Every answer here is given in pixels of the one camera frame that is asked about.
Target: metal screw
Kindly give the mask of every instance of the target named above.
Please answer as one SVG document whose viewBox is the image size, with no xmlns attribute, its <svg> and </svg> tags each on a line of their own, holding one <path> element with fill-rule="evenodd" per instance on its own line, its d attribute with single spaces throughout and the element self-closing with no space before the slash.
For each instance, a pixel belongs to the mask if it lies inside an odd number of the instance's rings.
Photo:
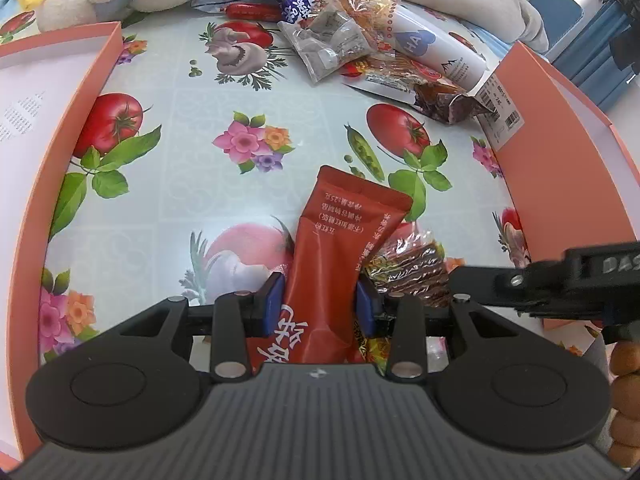
<svg viewBox="0 0 640 480">
<path fill-rule="evenodd" d="M 453 301 L 456 303 L 468 303 L 471 300 L 471 296 L 469 294 L 454 294 Z"/>
<path fill-rule="evenodd" d="M 422 367 L 412 361 L 400 361 L 391 367 L 391 373 L 401 379 L 413 379 L 422 375 Z"/>
<path fill-rule="evenodd" d="M 238 361 L 224 361 L 213 369 L 215 374 L 225 379 L 237 379 L 246 373 L 246 366 Z"/>
<path fill-rule="evenodd" d="M 516 274 L 511 279 L 511 286 L 520 286 L 524 283 L 524 276 L 522 274 Z"/>
</svg>

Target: blue heart logo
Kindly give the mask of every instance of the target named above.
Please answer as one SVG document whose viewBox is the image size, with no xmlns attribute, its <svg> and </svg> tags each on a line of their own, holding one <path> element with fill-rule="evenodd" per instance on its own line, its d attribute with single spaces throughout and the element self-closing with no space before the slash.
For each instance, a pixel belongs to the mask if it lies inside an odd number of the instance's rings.
<svg viewBox="0 0 640 480">
<path fill-rule="evenodd" d="M 428 30 L 398 32 L 396 33 L 396 41 L 402 50 L 411 56 L 420 57 L 424 56 L 429 45 L 436 41 L 436 35 Z"/>
</svg>

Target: black device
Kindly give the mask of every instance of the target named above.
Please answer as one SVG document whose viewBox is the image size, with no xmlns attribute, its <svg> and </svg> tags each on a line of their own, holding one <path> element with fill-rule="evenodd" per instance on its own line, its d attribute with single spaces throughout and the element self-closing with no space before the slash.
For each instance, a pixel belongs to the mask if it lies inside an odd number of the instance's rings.
<svg viewBox="0 0 640 480">
<path fill-rule="evenodd" d="M 602 373 L 476 297 L 533 314 L 546 305 L 562 317 L 611 310 L 611 334 L 624 337 L 640 270 L 626 272 L 626 258 L 639 250 L 568 251 L 562 263 L 525 270 L 460 267 L 447 308 L 381 297 L 361 276 L 361 327 L 392 335 L 384 377 L 373 365 L 272 363 L 253 375 L 245 338 L 276 328 L 278 273 L 257 293 L 214 305 L 167 298 L 34 374 L 26 403 L 45 444 L 8 477 L 625 478 L 591 445 L 610 409 Z M 197 372 L 188 364 L 193 335 L 209 333 L 210 369 Z M 441 372 L 428 369 L 427 335 L 447 339 Z"/>
</svg>

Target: gray ribbed panel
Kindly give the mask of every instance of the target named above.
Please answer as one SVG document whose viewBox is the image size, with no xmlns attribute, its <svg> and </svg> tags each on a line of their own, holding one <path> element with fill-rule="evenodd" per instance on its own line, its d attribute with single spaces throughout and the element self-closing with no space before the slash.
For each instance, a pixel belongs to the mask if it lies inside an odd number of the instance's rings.
<svg viewBox="0 0 640 480">
<path fill-rule="evenodd" d="M 618 480 L 590 446 L 548 455 L 494 449 L 452 427 L 417 386 L 371 365 L 264 365 L 217 386 L 171 436 L 101 454 L 44 446 L 15 480 Z"/>
</svg>

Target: red sachet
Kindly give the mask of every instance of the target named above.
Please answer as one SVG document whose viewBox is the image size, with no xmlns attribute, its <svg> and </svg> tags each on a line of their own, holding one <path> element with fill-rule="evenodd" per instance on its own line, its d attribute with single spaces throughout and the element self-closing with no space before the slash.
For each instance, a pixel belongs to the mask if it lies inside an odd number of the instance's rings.
<svg viewBox="0 0 640 480">
<path fill-rule="evenodd" d="M 408 195 L 323 166 L 298 223 L 275 334 L 249 342 L 252 365 L 343 363 L 354 352 L 360 267 L 411 209 Z"/>
</svg>

